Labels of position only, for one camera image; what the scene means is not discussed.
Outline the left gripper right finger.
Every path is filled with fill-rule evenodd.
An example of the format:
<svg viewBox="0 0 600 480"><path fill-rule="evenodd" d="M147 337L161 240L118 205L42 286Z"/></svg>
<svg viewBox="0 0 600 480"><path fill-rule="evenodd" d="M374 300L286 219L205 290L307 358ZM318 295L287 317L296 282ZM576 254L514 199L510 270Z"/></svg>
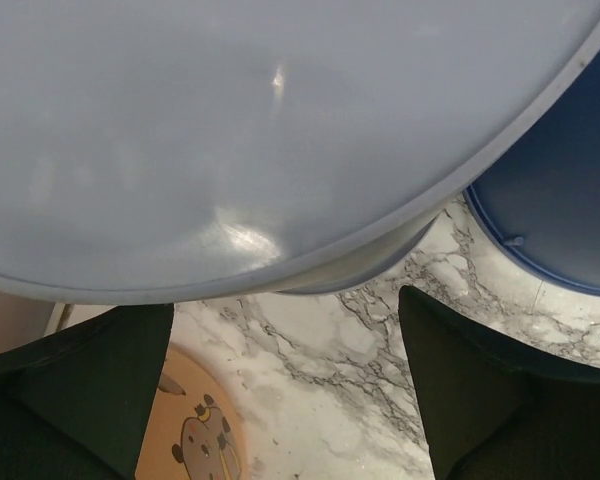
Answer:
<svg viewBox="0 0 600 480"><path fill-rule="evenodd" d="M600 368L528 346L413 286L399 322L437 479L600 479Z"/></svg>

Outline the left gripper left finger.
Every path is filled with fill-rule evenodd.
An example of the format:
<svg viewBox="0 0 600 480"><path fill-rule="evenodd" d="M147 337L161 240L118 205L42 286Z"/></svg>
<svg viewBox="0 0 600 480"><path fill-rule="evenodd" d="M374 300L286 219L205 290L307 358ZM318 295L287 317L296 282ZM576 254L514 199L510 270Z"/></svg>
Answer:
<svg viewBox="0 0 600 480"><path fill-rule="evenodd" d="M119 306L0 354L0 479L132 479L171 304Z"/></svg>

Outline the orange plastic bucket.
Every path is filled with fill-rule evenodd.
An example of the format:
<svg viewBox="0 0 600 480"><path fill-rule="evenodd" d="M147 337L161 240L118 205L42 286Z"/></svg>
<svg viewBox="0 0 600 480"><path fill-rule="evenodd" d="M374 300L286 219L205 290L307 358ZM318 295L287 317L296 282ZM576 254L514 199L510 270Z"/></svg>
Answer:
<svg viewBox="0 0 600 480"><path fill-rule="evenodd" d="M135 477L242 480L251 477L240 416L213 376L170 345Z"/></svg>

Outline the blue plastic bucket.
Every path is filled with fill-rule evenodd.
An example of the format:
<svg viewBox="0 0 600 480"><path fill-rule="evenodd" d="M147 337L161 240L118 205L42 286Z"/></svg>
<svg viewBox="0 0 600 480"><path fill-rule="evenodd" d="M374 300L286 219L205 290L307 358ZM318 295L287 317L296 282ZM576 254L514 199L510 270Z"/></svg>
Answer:
<svg viewBox="0 0 600 480"><path fill-rule="evenodd" d="M600 51L464 197L514 263L600 296Z"/></svg>

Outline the grey-blue plastic bucket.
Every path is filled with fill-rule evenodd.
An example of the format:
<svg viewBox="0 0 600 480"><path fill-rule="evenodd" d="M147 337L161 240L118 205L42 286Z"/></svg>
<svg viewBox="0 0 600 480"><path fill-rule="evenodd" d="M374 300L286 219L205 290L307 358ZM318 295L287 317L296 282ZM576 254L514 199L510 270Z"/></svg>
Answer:
<svg viewBox="0 0 600 480"><path fill-rule="evenodd" d="M0 291L361 280L599 52L600 1L0 1Z"/></svg>

